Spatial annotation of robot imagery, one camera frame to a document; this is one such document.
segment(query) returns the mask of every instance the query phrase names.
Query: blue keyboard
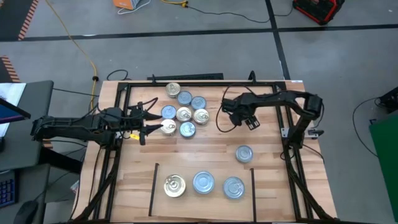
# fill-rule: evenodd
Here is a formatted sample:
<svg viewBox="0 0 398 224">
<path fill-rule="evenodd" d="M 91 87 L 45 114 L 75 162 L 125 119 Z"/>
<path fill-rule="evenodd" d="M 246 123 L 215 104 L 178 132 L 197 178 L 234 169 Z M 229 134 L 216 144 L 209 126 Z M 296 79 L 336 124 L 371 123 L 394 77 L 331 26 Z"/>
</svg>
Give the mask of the blue keyboard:
<svg viewBox="0 0 398 224">
<path fill-rule="evenodd" d="M 15 172 L 0 172 L 0 208 L 16 203 Z"/>
</svg>

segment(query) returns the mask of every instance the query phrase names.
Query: gray floor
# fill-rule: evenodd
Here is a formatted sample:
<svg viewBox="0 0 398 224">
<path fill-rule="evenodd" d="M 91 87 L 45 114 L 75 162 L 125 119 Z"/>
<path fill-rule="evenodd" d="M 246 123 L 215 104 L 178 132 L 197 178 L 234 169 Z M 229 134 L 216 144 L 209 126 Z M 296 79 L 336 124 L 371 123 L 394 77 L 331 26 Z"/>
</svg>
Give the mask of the gray floor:
<svg viewBox="0 0 398 224">
<path fill-rule="evenodd" d="M 290 10 L 291 0 L 271 0 L 276 14 Z M 201 15 L 189 9 L 152 0 L 141 10 L 117 15 L 111 1 L 50 1 L 73 35 L 119 34 L 206 29 L 270 28 L 234 16 Z M 257 20 L 267 20 L 263 0 L 191 0 L 204 11 L 231 11 Z M 316 27 L 297 11 L 277 17 L 278 27 Z M 393 24 L 398 21 L 395 0 L 350 0 L 329 26 Z M 29 27 L 28 37 L 65 35 L 44 0 Z M 333 200 L 342 220 L 394 223 L 386 186 L 377 158 L 355 136 L 351 116 L 354 107 L 397 86 L 398 30 L 355 30 L 280 33 L 290 76 L 303 80 L 307 91 L 319 94 L 325 103 L 320 138 Z M 126 69 L 133 80 L 155 75 L 223 72 L 225 79 L 246 79 L 251 70 L 258 78 L 283 79 L 272 33 L 220 34 L 183 37 L 79 40 L 104 80 L 115 69 Z M 51 79 L 55 87 L 91 90 L 93 71 L 70 41 L 0 43 L 23 82 Z M 50 114 L 79 116 L 90 98 L 55 91 Z M 385 116 L 369 102 L 358 110 L 356 124 L 372 149 L 369 120 Z M 78 146 L 54 143 L 58 152 Z M 79 159 L 84 152 L 71 154 Z M 64 171 L 52 169 L 50 179 Z M 70 174 L 47 194 L 45 223 L 65 221 L 72 209 L 69 186 L 78 179 Z"/>
</svg>

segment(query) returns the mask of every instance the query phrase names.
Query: yellow cable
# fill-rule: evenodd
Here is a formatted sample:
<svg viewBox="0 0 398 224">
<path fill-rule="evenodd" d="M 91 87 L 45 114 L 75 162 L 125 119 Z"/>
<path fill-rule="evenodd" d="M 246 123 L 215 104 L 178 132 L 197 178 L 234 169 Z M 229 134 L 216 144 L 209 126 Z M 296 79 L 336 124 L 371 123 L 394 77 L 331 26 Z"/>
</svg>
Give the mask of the yellow cable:
<svg viewBox="0 0 398 224">
<path fill-rule="evenodd" d="M 188 4 L 188 1 L 180 1 L 180 2 L 173 2 L 173 1 L 169 1 L 169 0 L 161 0 L 161 1 L 164 3 L 167 3 L 167 4 L 179 4 L 182 7 L 185 7 Z"/>
<path fill-rule="evenodd" d="M 67 27 L 65 26 L 65 24 L 63 23 L 61 17 L 58 15 L 58 13 L 55 11 L 55 9 L 51 6 L 51 4 L 48 2 L 48 0 L 45 0 L 45 2 L 47 3 L 47 5 L 50 6 L 51 10 L 54 12 L 54 14 L 58 17 L 59 21 L 61 22 L 63 28 L 65 29 L 65 31 L 68 34 L 69 39 L 76 45 L 77 48 L 79 48 L 79 50 L 85 55 L 85 57 L 87 58 L 87 60 L 90 62 L 91 66 L 94 69 L 94 77 L 97 77 L 97 68 L 95 67 L 94 62 L 89 58 L 89 56 L 86 54 L 86 52 L 76 43 L 75 40 L 73 40 L 72 36 L 69 34 L 69 31 L 67 29 Z M 94 95 L 94 90 L 95 90 L 95 83 L 97 82 L 96 80 L 93 80 L 93 89 L 91 90 L 91 95 Z M 91 109 L 94 108 L 94 96 L 91 96 Z"/>
</svg>

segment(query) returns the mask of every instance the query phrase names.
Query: table leg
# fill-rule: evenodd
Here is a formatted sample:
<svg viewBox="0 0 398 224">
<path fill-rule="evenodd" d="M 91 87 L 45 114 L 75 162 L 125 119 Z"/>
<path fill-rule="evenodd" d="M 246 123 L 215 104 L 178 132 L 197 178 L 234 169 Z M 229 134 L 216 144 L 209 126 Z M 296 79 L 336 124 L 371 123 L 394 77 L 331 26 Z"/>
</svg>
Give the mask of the table leg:
<svg viewBox="0 0 398 224">
<path fill-rule="evenodd" d="M 39 164 L 46 163 L 54 167 L 69 170 L 70 172 L 74 172 L 76 174 L 80 174 L 81 171 L 80 161 L 54 152 L 51 149 L 42 147 L 42 150 L 40 152 Z"/>
</svg>

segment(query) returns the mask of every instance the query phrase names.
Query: can lid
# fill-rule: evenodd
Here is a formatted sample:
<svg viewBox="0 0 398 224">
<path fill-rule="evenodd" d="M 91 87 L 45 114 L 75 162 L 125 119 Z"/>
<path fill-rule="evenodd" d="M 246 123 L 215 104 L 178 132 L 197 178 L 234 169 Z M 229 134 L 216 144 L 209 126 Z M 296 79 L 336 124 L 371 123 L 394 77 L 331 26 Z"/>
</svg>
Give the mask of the can lid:
<svg viewBox="0 0 398 224">
<path fill-rule="evenodd" d="M 169 197 L 179 197 L 185 191 L 184 179 L 178 174 L 172 174 L 164 180 L 164 191 Z"/>
<path fill-rule="evenodd" d="M 192 117 L 192 112 L 189 108 L 183 106 L 178 109 L 176 117 L 180 121 L 189 121 Z"/>
<path fill-rule="evenodd" d="M 181 91 L 177 96 L 177 100 L 181 105 L 189 105 L 192 101 L 192 95 L 188 91 Z"/>
<path fill-rule="evenodd" d="M 247 163 L 253 159 L 253 150 L 249 146 L 239 146 L 235 156 L 239 162 Z"/>
<path fill-rule="evenodd" d="M 177 128 L 177 125 L 175 124 L 175 122 L 172 119 L 165 119 L 161 122 L 161 124 L 163 125 L 163 127 L 161 127 L 160 129 L 165 134 L 173 133 Z"/>
<path fill-rule="evenodd" d="M 180 133 L 184 137 L 191 137 L 195 134 L 195 125 L 191 122 L 182 123 L 180 126 Z"/>
<path fill-rule="evenodd" d="M 197 123 L 206 123 L 209 120 L 209 113 L 205 109 L 196 110 L 193 114 L 193 119 Z"/>
<path fill-rule="evenodd" d="M 181 87 L 178 83 L 169 83 L 166 85 L 166 92 L 168 95 L 175 96 L 181 90 Z"/>
<path fill-rule="evenodd" d="M 192 108 L 195 110 L 205 109 L 206 100 L 201 96 L 195 96 L 191 102 Z"/>
<path fill-rule="evenodd" d="M 208 194 L 214 188 L 214 177 L 207 171 L 201 171 L 193 177 L 193 188 L 199 194 Z"/>
<path fill-rule="evenodd" d="M 163 119 L 174 119 L 177 114 L 177 109 L 172 105 L 167 105 L 162 108 Z"/>
<path fill-rule="evenodd" d="M 237 177 L 228 177 L 223 185 L 224 194 L 230 199 L 239 199 L 244 195 L 243 181 Z"/>
</svg>

